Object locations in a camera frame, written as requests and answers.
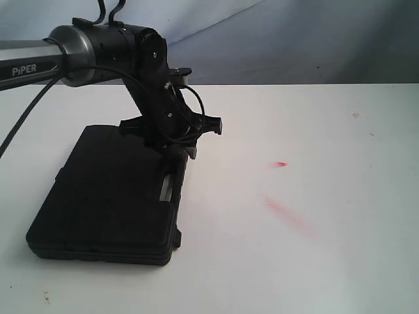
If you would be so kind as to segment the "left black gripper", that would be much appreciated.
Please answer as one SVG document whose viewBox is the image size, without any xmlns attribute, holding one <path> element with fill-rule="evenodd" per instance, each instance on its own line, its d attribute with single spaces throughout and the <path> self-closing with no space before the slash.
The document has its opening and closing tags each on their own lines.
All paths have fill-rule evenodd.
<svg viewBox="0 0 419 314">
<path fill-rule="evenodd" d="M 122 79 L 141 115 L 119 124 L 122 133 L 131 133 L 142 137 L 152 146 L 165 147 L 166 159 L 174 164 L 179 161 L 179 146 L 192 160 L 196 159 L 196 142 L 207 132 L 222 134 L 222 120 L 205 114 L 201 97 L 190 86 L 174 86 L 170 75 L 163 85 L 157 86 L 139 78 Z M 198 100 L 201 108 L 196 113 L 186 104 L 182 89 L 190 91 Z"/>
</svg>

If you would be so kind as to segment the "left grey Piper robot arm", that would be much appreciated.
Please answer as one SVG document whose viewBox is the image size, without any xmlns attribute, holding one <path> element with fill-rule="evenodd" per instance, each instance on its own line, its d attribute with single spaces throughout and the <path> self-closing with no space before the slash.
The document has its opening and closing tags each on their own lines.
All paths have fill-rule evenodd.
<svg viewBox="0 0 419 314">
<path fill-rule="evenodd" d="M 161 154 L 183 150 L 194 158 L 197 140 L 207 132 L 221 134 L 222 121 L 187 105 L 182 91 L 191 72 L 168 65 L 166 40 L 149 27 L 73 24 L 42 40 L 1 42 L 2 90 L 42 81 L 51 88 L 120 79 L 140 111 L 120 123 L 121 132 L 143 138 Z"/>
</svg>

